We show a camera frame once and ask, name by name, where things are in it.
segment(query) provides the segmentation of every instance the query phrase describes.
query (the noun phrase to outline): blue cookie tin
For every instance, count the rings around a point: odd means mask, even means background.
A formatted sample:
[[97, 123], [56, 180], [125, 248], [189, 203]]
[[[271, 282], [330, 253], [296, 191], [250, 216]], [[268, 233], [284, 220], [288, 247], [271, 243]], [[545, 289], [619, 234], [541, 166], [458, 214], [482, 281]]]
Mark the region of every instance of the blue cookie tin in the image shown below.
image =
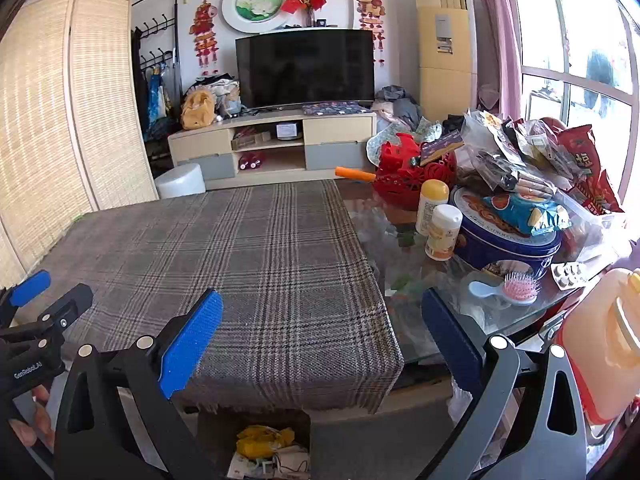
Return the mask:
[[476, 269], [500, 277], [514, 270], [529, 272], [540, 279], [560, 249], [560, 232], [523, 235], [464, 187], [453, 190], [450, 202], [463, 215], [454, 252]]

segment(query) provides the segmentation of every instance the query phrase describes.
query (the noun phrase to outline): red flag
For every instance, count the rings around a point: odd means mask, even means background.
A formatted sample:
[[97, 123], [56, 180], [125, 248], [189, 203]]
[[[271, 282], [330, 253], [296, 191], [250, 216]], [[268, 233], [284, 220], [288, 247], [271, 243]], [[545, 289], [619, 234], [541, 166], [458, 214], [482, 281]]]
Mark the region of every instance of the red flag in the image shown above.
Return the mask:
[[300, 0], [284, 0], [280, 10], [284, 10], [289, 14], [295, 14], [298, 9], [302, 9], [303, 7], [305, 7], [305, 4]]
[[311, 0], [311, 6], [314, 10], [322, 9], [322, 6], [326, 3], [326, 0]]

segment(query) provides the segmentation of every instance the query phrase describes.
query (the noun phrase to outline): lotus painting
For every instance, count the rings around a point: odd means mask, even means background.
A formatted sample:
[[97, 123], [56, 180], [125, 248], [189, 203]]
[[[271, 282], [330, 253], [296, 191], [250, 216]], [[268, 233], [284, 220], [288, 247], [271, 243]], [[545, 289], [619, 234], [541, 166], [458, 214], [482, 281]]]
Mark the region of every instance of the lotus painting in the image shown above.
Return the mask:
[[284, 0], [236, 0], [236, 11], [251, 22], [262, 22], [278, 12]]

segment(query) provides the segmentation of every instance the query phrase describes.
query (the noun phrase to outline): pink hairbrush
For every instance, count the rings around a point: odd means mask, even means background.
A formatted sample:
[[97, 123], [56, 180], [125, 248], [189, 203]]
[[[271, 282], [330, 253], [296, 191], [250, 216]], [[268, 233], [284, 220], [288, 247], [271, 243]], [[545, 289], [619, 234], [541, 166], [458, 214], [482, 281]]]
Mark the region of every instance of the pink hairbrush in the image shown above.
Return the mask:
[[524, 272], [510, 272], [499, 286], [489, 286], [482, 282], [469, 283], [469, 292], [476, 298], [500, 296], [516, 306], [527, 306], [536, 301], [540, 286], [538, 280]]

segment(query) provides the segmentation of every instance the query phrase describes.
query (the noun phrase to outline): pink curtain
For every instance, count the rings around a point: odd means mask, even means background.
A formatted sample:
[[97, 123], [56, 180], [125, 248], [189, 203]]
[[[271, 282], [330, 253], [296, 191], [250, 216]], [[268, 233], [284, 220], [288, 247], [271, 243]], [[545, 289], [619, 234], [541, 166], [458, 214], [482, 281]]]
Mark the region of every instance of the pink curtain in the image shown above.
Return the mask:
[[500, 60], [500, 113], [519, 118], [522, 70], [509, 0], [484, 0]]

